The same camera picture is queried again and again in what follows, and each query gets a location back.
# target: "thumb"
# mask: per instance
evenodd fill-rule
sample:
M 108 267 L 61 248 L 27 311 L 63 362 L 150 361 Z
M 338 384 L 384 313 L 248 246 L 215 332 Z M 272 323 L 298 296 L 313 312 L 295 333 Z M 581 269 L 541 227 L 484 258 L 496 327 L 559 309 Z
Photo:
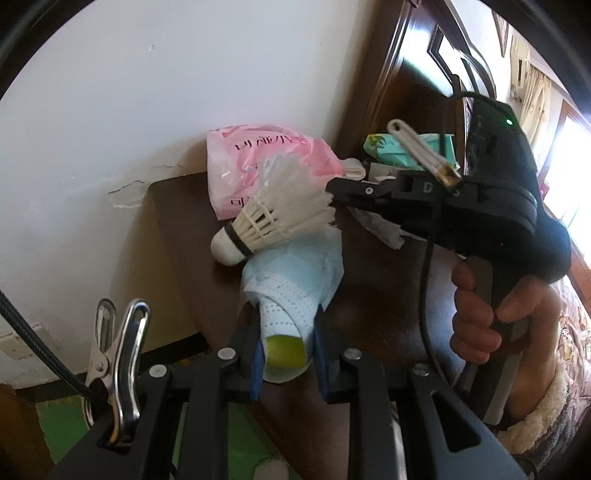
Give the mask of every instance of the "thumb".
M 511 323 L 535 314 L 547 289 L 547 285 L 531 275 L 520 278 L 497 308 L 496 317 L 502 323 Z

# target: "wooden furniture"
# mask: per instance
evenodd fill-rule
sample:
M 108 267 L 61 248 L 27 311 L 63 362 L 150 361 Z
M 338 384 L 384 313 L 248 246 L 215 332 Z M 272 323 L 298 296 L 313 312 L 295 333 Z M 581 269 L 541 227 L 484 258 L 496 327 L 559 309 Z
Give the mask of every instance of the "wooden furniture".
M 0 384 L 0 478 L 43 480 L 52 467 L 35 405 Z
M 452 94 L 452 82 L 456 89 L 462 79 L 472 89 L 479 83 L 471 84 L 468 71 L 458 72 L 456 67 L 468 65 L 472 75 L 486 77 L 482 85 L 493 89 L 493 84 L 487 67 L 475 60 L 456 17 L 443 0 L 379 3 L 335 145 L 340 158 L 361 156 L 366 135 L 383 131 L 391 118 L 406 120 L 419 133 L 439 132 L 443 123 L 448 132 L 461 131 L 465 141 L 467 104 L 452 103 L 446 95 Z M 438 50 L 443 32 L 450 44 L 445 55 Z M 458 63 L 444 70 L 443 65 L 451 62 L 449 55 Z M 418 68 L 425 61 L 432 65 L 428 72 Z M 211 238 L 223 222 L 216 220 L 210 206 L 206 175 L 159 181 L 149 191 L 186 306 L 211 347 L 223 347 L 236 324 L 241 269 L 218 265 L 210 254 Z M 345 276 L 326 312 L 329 326 L 385 364 L 408 367 L 425 360 L 417 315 L 424 242 L 408 240 L 399 251 L 392 250 L 346 209 L 338 211 L 337 225 L 343 234 Z M 462 365 L 449 348 L 455 312 L 450 275 L 457 261 L 455 254 L 436 248 L 427 297 L 428 330 L 450 373 Z M 265 384 L 251 411 L 303 480 L 346 478 L 348 407 L 325 405 L 311 370 L 283 385 Z
M 236 323 L 241 268 L 223 267 L 209 251 L 218 222 L 207 196 L 206 174 L 150 187 L 158 225 L 187 308 L 212 348 L 227 344 Z M 425 360 L 418 332 L 418 279 L 424 243 L 392 250 L 343 209 L 345 276 L 326 314 L 329 325 L 387 364 Z M 428 328 L 449 372 L 461 363 L 449 349 L 454 313 L 451 269 L 457 256 L 437 248 L 427 300 Z M 311 370 L 283 385 L 265 384 L 251 411 L 304 480 L 346 478 L 349 415 L 322 402 Z

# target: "black cable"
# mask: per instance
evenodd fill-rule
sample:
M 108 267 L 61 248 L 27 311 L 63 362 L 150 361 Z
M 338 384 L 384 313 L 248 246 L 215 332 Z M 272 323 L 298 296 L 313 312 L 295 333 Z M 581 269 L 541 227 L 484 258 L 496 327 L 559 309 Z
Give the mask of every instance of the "black cable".
M 29 30 L 58 3 L 60 3 L 60 0 L 37 0 L 27 8 L 22 17 L 0 41 L 0 70 L 5 66 L 9 56 L 17 49 L 19 42 L 24 38 L 26 33 L 29 32 Z M 78 378 L 70 372 L 63 363 L 61 363 L 58 357 L 49 350 L 2 291 L 0 291 L 0 315 L 4 317 L 9 325 L 16 331 L 17 335 L 24 340 L 39 359 L 68 386 L 87 400 L 100 403 L 100 399 L 97 395 L 85 386 L 84 383 L 78 380 Z
M 442 157 L 445 158 L 446 147 L 445 147 L 445 135 L 439 135 L 439 152 Z M 421 267 L 421 279 L 418 286 L 418 329 L 421 334 L 421 340 L 423 346 L 427 352 L 427 357 L 433 367 L 435 368 L 437 375 L 441 380 L 448 384 L 447 378 L 443 373 L 443 369 L 437 359 L 431 339 L 429 338 L 427 330 L 427 286 L 429 283 L 429 272 L 431 271 L 431 259 L 433 257 L 433 248 L 435 246 L 435 239 L 437 238 L 437 232 L 439 231 L 439 224 L 441 221 L 441 211 L 443 210 L 443 202 L 445 199 L 445 192 L 441 190 L 440 197 L 433 202 L 433 210 L 431 213 L 431 221 L 429 224 L 429 234 L 427 237 L 427 246 L 425 247 L 425 256 L 423 258 L 423 266 Z
M 39 21 L 49 10 L 51 10 L 60 0 L 37 0 L 33 3 L 24 15 L 8 31 L 0 43 L 0 69 L 6 62 L 9 55 L 16 49 L 18 42 L 23 38 L 27 31 Z
M 22 318 L 18 310 L 10 303 L 4 293 L 0 290 L 0 315 L 15 330 L 28 347 L 46 364 L 52 372 L 60 377 L 67 385 L 82 395 L 90 402 L 100 403 L 100 399 L 84 385 L 78 378 L 61 363 L 58 357 L 41 341 L 31 326 Z
M 533 475 L 534 475 L 533 480 L 538 480 L 538 478 L 539 478 L 538 468 L 536 467 L 535 462 L 531 458 L 528 458 L 525 455 L 517 455 L 517 454 L 512 454 L 511 456 L 515 459 L 517 464 L 519 464 L 519 466 L 525 472 L 526 475 L 529 476 L 530 473 L 533 473 Z
M 496 100 L 493 100 L 492 98 L 488 98 L 486 95 L 483 95 L 481 93 L 476 93 L 476 92 L 460 92 L 460 93 L 454 93 L 451 97 L 451 100 L 455 100 L 455 99 L 460 99 L 460 98 L 474 98 L 476 100 L 481 100 L 485 103 L 488 103 L 488 105 L 490 105 L 491 107 L 493 107 L 495 110 L 497 110 L 498 112 L 500 112 L 503 116 L 507 115 L 507 111 L 503 110 L 503 108 L 500 106 L 499 102 L 497 102 Z M 444 109 L 444 123 L 445 123 L 445 116 L 447 115 L 447 108 Z

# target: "window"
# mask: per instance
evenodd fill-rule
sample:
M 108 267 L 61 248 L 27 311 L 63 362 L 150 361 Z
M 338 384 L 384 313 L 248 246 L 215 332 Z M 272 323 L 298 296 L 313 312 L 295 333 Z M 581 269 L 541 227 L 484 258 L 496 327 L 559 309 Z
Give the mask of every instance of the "window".
M 546 208 L 569 230 L 591 267 L 591 127 L 563 103 L 548 159 L 540 173 Z

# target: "green floor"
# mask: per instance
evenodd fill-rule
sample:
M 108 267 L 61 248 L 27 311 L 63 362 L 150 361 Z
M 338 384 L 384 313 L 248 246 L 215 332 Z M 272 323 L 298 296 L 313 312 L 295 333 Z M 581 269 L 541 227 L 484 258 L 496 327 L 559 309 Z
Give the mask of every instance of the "green floor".
M 78 396 L 37 404 L 41 429 L 54 462 L 58 462 L 87 431 L 81 406 L 82 403 Z M 248 410 L 243 406 L 230 404 L 229 479 L 252 480 L 258 465 L 280 457 L 274 445 L 259 428 Z M 297 479 L 298 476 L 290 471 L 290 480 Z

